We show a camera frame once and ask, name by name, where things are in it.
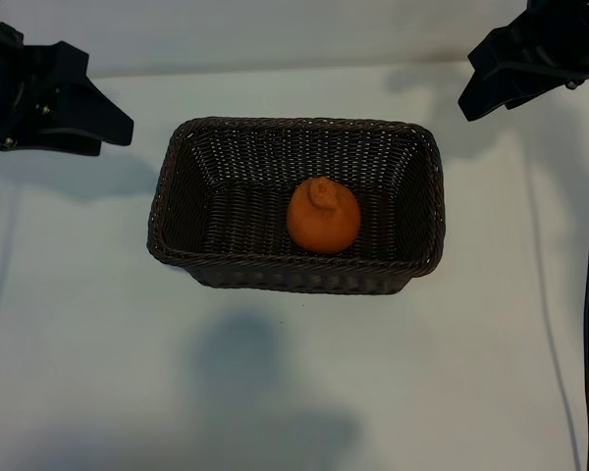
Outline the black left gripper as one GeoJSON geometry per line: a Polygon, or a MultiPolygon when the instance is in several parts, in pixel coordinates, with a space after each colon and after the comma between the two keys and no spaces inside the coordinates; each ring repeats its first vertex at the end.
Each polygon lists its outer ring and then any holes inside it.
{"type": "Polygon", "coordinates": [[[65,41],[26,45],[21,32],[0,22],[0,151],[99,156],[101,142],[129,146],[134,121],[82,80],[87,65],[88,55],[65,41]],[[19,127],[54,92],[49,128],[19,127]]]}

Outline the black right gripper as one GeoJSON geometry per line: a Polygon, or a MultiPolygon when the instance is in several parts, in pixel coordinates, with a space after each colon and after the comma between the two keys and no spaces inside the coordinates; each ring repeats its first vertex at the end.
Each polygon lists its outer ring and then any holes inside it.
{"type": "Polygon", "coordinates": [[[467,121],[556,88],[575,90],[576,79],[589,78],[589,1],[529,1],[511,23],[491,30],[468,60],[475,73],[458,99],[467,121]],[[535,91],[531,73],[573,79],[535,91]]]}

